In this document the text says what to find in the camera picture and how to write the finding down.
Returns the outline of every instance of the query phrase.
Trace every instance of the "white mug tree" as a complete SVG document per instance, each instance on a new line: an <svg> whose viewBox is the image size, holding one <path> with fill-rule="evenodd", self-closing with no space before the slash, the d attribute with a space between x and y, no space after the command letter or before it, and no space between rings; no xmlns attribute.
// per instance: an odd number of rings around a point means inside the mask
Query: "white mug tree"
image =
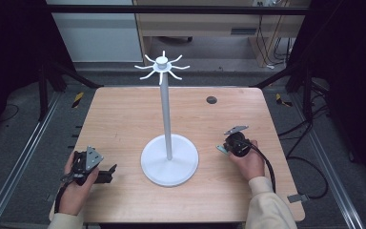
<svg viewBox="0 0 366 229"><path fill-rule="evenodd" d="M146 79L154 73L159 73L165 134L154 138L145 146L141 156L141 166L144 174L152 182L165 187L174 187L192 177L198 165L198 152L195 146L186 137L171 133L168 73L174 78L181 80L182 78L172 73L171 69L185 70L190 68L190 66L181 68L172 65L182 55L169 62L165 52L154 61L147 55L145 57L153 62L153 65L135 67L141 70L152 68L151 73L140 79Z"/></svg>

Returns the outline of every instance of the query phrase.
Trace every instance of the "wooden tabletop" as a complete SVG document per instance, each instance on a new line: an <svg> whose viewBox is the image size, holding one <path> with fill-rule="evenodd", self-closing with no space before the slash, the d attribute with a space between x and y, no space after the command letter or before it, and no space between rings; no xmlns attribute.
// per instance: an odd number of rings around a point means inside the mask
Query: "wooden tabletop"
<svg viewBox="0 0 366 229"><path fill-rule="evenodd" d="M86 222L228 222L245 221L252 197L236 166L215 146L237 125L258 141L271 161L277 193L295 220L303 220L296 194L263 93L254 88L170 88L172 133L196 147L199 164L185 183L166 188L152 183L140 164L142 150L163 135L159 88L100 88L86 117L75 150L88 145L104 156L101 170L118 164L110 184L93 185L85 206ZM217 99L207 102L208 96Z"/></svg>

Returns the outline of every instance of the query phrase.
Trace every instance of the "small dark object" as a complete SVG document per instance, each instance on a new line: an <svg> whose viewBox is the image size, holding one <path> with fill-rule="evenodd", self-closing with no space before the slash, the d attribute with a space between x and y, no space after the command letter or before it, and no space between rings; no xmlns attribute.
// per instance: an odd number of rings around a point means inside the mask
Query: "small dark object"
<svg viewBox="0 0 366 229"><path fill-rule="evenodd" d="M217 101L217 99L214 96L208 96L207 97L207 102L210 103L210 104L215 104L216 101Z"/></svg>
<svg viewBox="0 0 366 229"><path fill-rule="evenodd" d="M73 174L73 179L75 182L82 186L91 171L99 165L100 161L103 159L96 151L84 151L84 152L74 152L73 164L71 168L71 173Z"/></svg>
<svg viewBox="0 0 366 229"><path fill-rule="evenodd" d="M251 151L251 145L251 141L241 132L236 132L225 139L224 148L235 156L243 157Z"/></svg>
<svg viewBox="0 0 366 229"><path fill-rule="evenodd" d="M114 173L117 164L113 165L109 171L99 171L99 177L97 177L94 183L110 183L112 181L112 173Z"/></svg>

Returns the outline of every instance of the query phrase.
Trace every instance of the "black cable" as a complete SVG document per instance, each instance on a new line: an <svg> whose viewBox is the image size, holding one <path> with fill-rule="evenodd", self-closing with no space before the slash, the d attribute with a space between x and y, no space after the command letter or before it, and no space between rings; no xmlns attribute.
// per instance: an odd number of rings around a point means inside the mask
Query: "black cable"
<svg viewBox="0 0 366 229"><path fill-rule="evenodd" d="M299 157L299 156L289 156L287 158L287 160L292 160L292 159L293 160L300 160L300 161L303 161L303 162L311 165L314 169L316 169L316 171L322 176L323 180L325 181L325 190L323 191L323 193L318 195L318 196L309 196L308 195L308 198L310 198L310 199L319 199L319 198L325 197L326 194L328 194L328 191L329 191L329 183L328 183L328 180L326 179L325 175L322 173L322 171L320 171L319 168L317 168L311 161L309 161L307 159L304 159L304 158Z"/></svg>
<svg viewBox="0 0 366 229"><path fill-rule="evenodd" d="M318 94L316 96L314 96L312 99L311 99L311 102L313 102L316 98L322 96L322 94ZM323 191L322 194L320 195L317 195L317 196L309 196L308 195L308 198L310 199L319 199L319 198L323 198L326 196L326 194L328 193L328 190L329 190L329 183L328 183L328 180L327 178L325 177L325 175L323 174L323 172L317 168L317 166L315 166L311 161L307 160L307 159L304 159L302 157L299 157L299 156L291 156L291 153L294 151L295 147L299 144L299 142L302 140L302 138L308 134L311 130L312 130L312 127L313 127L313 120L314 119L317 119L319 118L321 115L325 114L325 113L321 113L319 114L320 112L322 111L325 111L325 110L328 110L328 106L327 105L323 105L321 106L320 108L318 108L316 111L313 112L313 118L311 120L304 120L302 121L301 123L299 123L298 125L296 125L295 127L293 127L292 129L290 129L289 131L287 132L284 132L280 135L286 135L294 130L297 130L299 129L300 127L302 127L305 123L309 123L308 127L306 128L306 130L304 131L304 133L300 136L300 137L294 137L293 139L296 139L298 138L297 142L295 143L295 145L292 147L292 149L289 151L289 153L285 156L287 160L299 160L299 161L302 161L304 163L307 163L309 164L310 166L312 166L315 170L317 170L317 172L322 176L324 182L325 182L325 189Z"/></svg>
<svg viewBox="0 0 366 229"><path fill-rule="evenodd" d="M299 144L299 142L301 142L302 138L304 138L304 136L306 134L308 134L308 132L310 132L312 129L312 123L310 123L307 127L307 129L305 130L305 132L302 134L302 136L296 141L296 143L294 144L293 148L291 148L291 150L289 151L289 153L285 156L286 159L293 153L293 150L295 149L295 147Z"/></svg>
<svg viewBox="0 0 366 229"><path fill-rule="evenodd" d="M13 106L14 108L16 108L16 112L14 112L14 114L12 114L10 117L7 117L7 118L5 118L5 119L2 119L2 120L0 120L0 122L4 122L4 121L8 121L9 119L11 119L11 118L13 118L13 117L15 117L18 113L19 113L19 107L18 106L16 106L16 105L14 105L14 104L7 104L7 107L8 106Z"/></svg>
<svg viewBox="0 0 366 229"><path fill-rule="evenodd" d="M251 144L251 148L254 149L256 152L258 152L265 160L267 168L269 169L270 179L271 179L272 185L273 185L273 192L275 192L275 171L273 170L272 164L255 145Z"/></svg>
<svg viewBox="0 0 366 229"><path fill-rule="evenodd" d="M274 55L275 59L283 60L283 59L277 57L278 55L280 55L280 54L277 53L278 46L280 45L280 42L281 42L281 37L278 37L277 40L275 41L273 55Z"/></svg>
<svg viewBox="0 0 366 229"><path fill-rule="evenodd" d="M263 20L263 15L260 15L259 16L259 25L258 25L258 30L257 30L257 36L256 36L256 44L257 44L257 47L259 48L260 50L260 53L262 54L263 56L263 61L265 64L267 64L266 62L266 58L272 63L270 65L277 65L277 64L282 64L283 62L274 62L272 61L270 58L269 58L269 54L267 52L267 46L266 46L266 42L264 41L264 36L263 36L263 31L261 30L261 23L262 23L262 20ZM259 47L259 44L258 44L258 36L259 34L261 35L261 40L263 41L263 45L264 45L264 51L266 52L266 56L264 56L263 52L261 51L260 47Z"/></svg>
<svg viewBox="0 0 366 229"><path fill-rule="evenodd" d="M291 38L288 38L287 51L286 51L286 55L285 55L285 62L286 63L288 63L288 61L290 60L290 44L291 44Z"/></svg>
<svg viewBox="0 0 366 229"><path fill-rule="evenodd" d="M60 205L60 202L61 202L61 198L64 195L64 192L67 189L68 185L70 185L70 184L71 184L71 182L64 183L64 185L59 189L58 194L57 194L57 196L55 198L54 213L58 213L58 211L59 211L59 205Z"/></svg>

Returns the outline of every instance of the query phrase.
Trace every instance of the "white pole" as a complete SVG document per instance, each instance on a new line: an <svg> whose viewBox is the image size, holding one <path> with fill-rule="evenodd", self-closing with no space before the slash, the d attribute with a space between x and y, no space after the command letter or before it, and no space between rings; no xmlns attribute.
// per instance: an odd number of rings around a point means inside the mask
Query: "white pole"
<svg viewBox="0 0 366 229"><path fill-rule="evenodd" d="M160 85L160 96L162 100L163 113L163 128L165 129L165 142L167 159L172 160L172 139L171 139L171 114L169 110L169 85L168 73L159 75L162 77L162 84Z"/></svg>

